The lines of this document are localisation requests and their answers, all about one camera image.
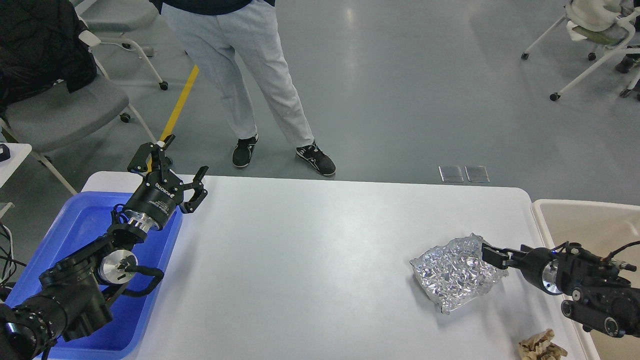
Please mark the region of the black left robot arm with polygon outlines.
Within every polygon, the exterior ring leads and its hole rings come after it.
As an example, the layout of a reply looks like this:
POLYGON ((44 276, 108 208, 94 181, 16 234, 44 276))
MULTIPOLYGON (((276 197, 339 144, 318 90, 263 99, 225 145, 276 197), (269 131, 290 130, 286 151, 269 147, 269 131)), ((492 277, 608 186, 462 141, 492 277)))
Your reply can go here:
POLYGON ((160 231, 176 208, 192 214, 206 198, 202 166, 185 183, 172 170, 166 150, 173 134, 142 144, 127 169, 142 177, 121 209, 114 207, 105 234, 58 260, 39 275, 41 291, 23 303, 1 305, 1 358, 46 360, 58 338, 89 337, 109 324, 120 296, 148 296, 160 284, 161 269, 138 264, 133 248, 160 231))

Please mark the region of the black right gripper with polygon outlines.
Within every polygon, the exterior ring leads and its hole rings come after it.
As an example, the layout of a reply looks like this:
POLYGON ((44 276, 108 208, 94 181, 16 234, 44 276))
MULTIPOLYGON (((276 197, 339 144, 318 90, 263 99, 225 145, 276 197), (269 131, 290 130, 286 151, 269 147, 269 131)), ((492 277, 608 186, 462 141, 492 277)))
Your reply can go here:
POLYGON ((488 243, 482 244, 482 260, 498 269, 515 268, 521 271, 525 280, 551 296, 558 296, 556 284, 558 258, 548 248, 532 248, 521 244, 519 249, 500 248, 488 243))

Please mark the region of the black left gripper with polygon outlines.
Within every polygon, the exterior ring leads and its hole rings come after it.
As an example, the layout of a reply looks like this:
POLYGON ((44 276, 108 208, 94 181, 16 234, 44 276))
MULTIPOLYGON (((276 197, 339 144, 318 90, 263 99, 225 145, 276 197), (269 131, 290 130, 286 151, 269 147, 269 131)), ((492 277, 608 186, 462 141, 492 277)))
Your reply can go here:
POLYGON ((175 137, 170 134, 162 141, 140 145, 126 167, 129 173, 148 173, 123 207, 127 223, 144 232, 162 230, 178 205, 183 214, 194 213, 208 195, 202 181, 210 167, 200 167, 190 183, 169 174, 173 161, 166 150, 175 137), (183 201, 183 193, 190 190, 191 198, 183 201))

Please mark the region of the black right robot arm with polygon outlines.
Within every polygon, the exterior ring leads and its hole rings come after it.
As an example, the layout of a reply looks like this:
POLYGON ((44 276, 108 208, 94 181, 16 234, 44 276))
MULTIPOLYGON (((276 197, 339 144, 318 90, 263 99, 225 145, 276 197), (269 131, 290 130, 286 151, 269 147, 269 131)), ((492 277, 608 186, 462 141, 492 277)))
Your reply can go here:
POLYGON ((505 270, 519 269, 525 280, 551 296, 564 294, 562 314, 608 337, 639 337, 640 291, 620 271, 637 267, 615 255, 636 246, 627 243, 606 256, 586 250, 580 243, 566 242, 554 248, 532 248, 522 244, 519 250, 483 244, 482 259, 505 270))

